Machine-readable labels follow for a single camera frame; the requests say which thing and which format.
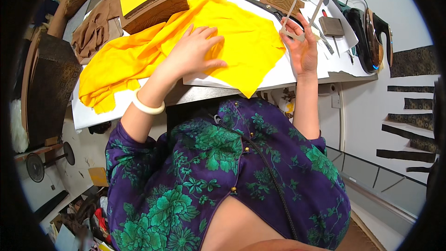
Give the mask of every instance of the woman's left hand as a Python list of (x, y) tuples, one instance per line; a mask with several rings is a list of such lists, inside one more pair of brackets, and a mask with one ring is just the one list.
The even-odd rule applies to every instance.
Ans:
[(224, 41), (223, 36), (208, 39), (216, 27), (202, 26), (192, 32), (193, 24), (186, 30), (162, 66), (179, 79), (187, 74), (203, 72), (214, 67), (226, 67), (227, 63), (221, 59), (204, 60), (206, 53), (217, 43)]

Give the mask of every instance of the tape roll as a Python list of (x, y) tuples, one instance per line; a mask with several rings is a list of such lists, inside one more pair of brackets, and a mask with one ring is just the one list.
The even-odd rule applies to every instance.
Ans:
[(336, 92), (335, 84), (322, 84), (318, 86), (319, 96), (328, 96)]

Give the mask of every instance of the white bangle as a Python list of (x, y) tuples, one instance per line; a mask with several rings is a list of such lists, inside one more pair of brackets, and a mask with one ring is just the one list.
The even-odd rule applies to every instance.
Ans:
[(135, 89), (133, 91), (133, 99), (132, 102), (135, 105), (136, 108), (138, 108), (140, 111), (146, 113), (146, 114), (152, 114), (152, 115), (156, 115), (156, 114), (160, 114), (164, 111), (165, 108), (165, 104), (164, 101), (161, 104), (161, 107), (159, 108), (149, 108), (148, 106), (144, 105), (143, 103), (141, 103), (138, 99), (138, 91), (140, 91), (141, 87)]

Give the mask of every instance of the woman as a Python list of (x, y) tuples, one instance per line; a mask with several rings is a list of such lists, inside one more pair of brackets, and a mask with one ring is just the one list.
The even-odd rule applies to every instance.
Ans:
[[(223, 60), (204, 60), (224, 39), (208, 39), (216, 28), (192, 31), (191, 25), (137, 92), (138, 107), (129, 106), (106, 148), (107, 214), (116, 249), (334, 250), (339, 245), (350, 204), (320, 136), (315, 37), (302, 15), (298, 19), (304, 42), (281, 34), (298, 79), (293, 124), (268, 102), (234, 98), (215, 109), (203, 107), (202, 117), (177, 125), (157, 142), (148, 138), (152, 111), (164, 104), (177, 80), (226, 66)], [(302, 33), (290, 20), (286, 29)]]

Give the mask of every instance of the woman's arm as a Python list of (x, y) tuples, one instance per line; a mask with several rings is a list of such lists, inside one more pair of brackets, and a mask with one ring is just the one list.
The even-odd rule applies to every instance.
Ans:
[[(204, 56), (215, 44), (223, 42), (223, 36), (208, 37), (217, 31), (216, 27), (198, 27), (192, 32), (191, 25), (184, 36), (177, 42), (167, 58), (158, 65), (146, 84), (142, 86), (137, 97), (139, 101), (151, 108), (161, 106), (164, 98), (175, 83), (184, 75), (203, 72), (213, 67), (227, 66), (219, 59), (204, 60)], [(137, 142), (145, 142), (152, 128), (153, 115), (146, 114), (131, 103), (121, 119), (127, 134)]]
[[(311, 27), (302, 14), (297, 19), (305, 29), (303, 42), (292, 40), (280, 33), (282, 40), (288, 45), (291, 52), (294, 71), (297, 74), (296, 104), (294, 106), (293, 125), (307, 139), (319, 138), (319, 114), (318, 114), (318, 50), (316, 39)], [(286, 25), (288, 32), (300, 35), (301, 28), (291, 20)]]

